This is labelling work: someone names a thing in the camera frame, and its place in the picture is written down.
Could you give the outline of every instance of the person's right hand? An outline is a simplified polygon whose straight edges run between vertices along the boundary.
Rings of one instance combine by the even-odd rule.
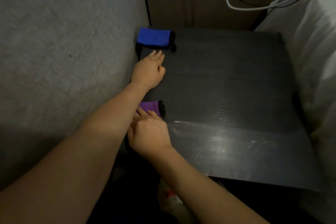
[[[162,51],[153,51],[139,61],[133,70],[131,82],[140,82],[151,90],[161,82],[166,69],[162,66],[165,55]]]
[[[153,111],[138,107],[137,112],[127,133],[131,148],[147,160],[172,148],[167,124]]]

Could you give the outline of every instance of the person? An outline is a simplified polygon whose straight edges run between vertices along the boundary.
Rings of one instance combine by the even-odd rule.
[[[184,160],[170,143],[166,123],[138,107],[163,79],[164,57],[162,51],[153,51],[138,62],[123,91],[0,192],[0,223],[85,223],[126,133],[131,148],[158,171],[200,223],[266,223]]]

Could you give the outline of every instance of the glossy surface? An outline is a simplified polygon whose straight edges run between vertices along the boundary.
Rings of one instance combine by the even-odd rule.
[[[279,35],[176,30],[162,99],[173,146],[206,175],[321,190],[308,135],[291,103],[290,60]],[[141,58],[152,50],[144,48]]]

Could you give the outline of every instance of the blue cloth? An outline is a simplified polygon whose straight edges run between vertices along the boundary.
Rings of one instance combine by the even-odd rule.
[[[144,45],[167,46],[171,30],[140,28],[137,43]]]

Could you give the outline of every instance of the white fabric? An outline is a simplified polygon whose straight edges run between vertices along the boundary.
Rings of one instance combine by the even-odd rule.
[[[301,0],[269,10],[256,31],[280,32],[292,60],[312,145],[330,192],[305,191],[301,207],[336,223],[336,0]]]

